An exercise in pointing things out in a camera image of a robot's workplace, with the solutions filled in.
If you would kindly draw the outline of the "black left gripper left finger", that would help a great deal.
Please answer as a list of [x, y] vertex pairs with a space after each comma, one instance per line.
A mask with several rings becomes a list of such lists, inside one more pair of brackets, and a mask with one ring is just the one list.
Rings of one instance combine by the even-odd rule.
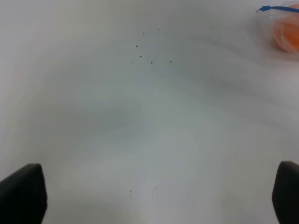
[[0, 182], [0, 222], [41, 224], [47, 200], [41, 164], [28, 164]]

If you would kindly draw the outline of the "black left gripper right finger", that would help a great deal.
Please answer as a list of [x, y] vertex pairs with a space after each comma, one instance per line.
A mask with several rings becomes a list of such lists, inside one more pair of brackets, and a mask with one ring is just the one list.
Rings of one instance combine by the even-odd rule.
[[280, 224], [299, 222], [299, 165], [280, 163], [272, 191], [272, 204]]

